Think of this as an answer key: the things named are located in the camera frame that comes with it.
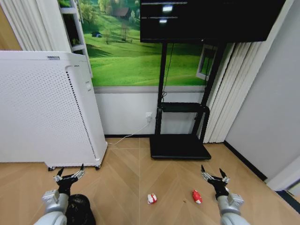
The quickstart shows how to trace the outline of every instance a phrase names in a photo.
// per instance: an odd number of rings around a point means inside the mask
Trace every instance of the window frame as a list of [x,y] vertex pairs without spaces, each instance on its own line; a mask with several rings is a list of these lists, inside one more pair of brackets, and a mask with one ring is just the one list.
[[[208,72],[208,75],[200,73],[200,71],[202,70],[202,66],[204,64],[204,63],[202,63],[202,60],[203,60],[203,57],[204,57],[204,51],[205,51],[205,49],[209,49],[209,50],[214,50],[215,51],[214,58],[212,59],[212,64],[211,64],[211,67],[210,67],[210,71]],[[212,65],[214,64],[214,61],[215,61],[217,50],[218,50],[218,47],[216,47],[216,46],[206,45],[206,44],[203,45],[202,52],[201,52],[201,55],[200,55],[199,64],[198,64],[198,69],[197,69],[197,73],[196,73],[196,77],[201,78],[203,80],[208,80],[208,78],[210,76]]]

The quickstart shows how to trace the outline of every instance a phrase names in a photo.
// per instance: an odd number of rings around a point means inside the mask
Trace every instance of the white wall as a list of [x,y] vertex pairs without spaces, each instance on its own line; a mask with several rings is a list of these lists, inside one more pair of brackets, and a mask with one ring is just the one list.
[[300,1],[292,5],[226,141],[268,178],[300,155]]
[[[168,93],[166,102],[200,102],[203,93]],[[100,118],[106,135],[132,134],[147,123],[146,113],[152,112],[152,121],[137,134],[153,134],[157,93],[96,94]],[[162,134],[187,134],[192,131],[195,113],[163,113]]]

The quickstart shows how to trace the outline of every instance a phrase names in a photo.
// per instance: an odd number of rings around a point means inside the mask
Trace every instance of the black tv stand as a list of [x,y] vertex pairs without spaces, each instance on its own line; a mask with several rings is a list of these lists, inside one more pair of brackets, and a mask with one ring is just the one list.
[[[167,56],[167,43],[163,43],[160,62],[155,134],[150,137],[150,151],[152,158],[211,159],[209,152],[203,146],[204,135],[210,114],[210,110],[206,106],[206,103],[214,83],[225,46],[225,43],[218,44],[215,60],[211,68],[201,103],[162,102]],[[162,135],[160,130],[163,112],[197,113],[192,133],[181,135]],[[197,131],[203,114],[204,120],[199,139],[197,137]]]

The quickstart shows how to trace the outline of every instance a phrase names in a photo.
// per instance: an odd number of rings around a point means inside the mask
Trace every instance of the white curtain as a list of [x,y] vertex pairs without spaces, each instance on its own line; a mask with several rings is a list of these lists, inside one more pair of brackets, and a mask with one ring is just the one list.
[[0,0],[25,51],[71,52],[57,0]]
[[292,3],[285,2],[266,41],[227,46],[229,54],[224,55],[208,102],[205,143],[225,140]]

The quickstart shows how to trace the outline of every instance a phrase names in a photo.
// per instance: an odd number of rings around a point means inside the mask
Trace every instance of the television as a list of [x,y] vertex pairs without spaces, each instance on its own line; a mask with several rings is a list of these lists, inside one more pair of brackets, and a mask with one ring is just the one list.
[[141,42],[264,41],[285,0],[141,0]]

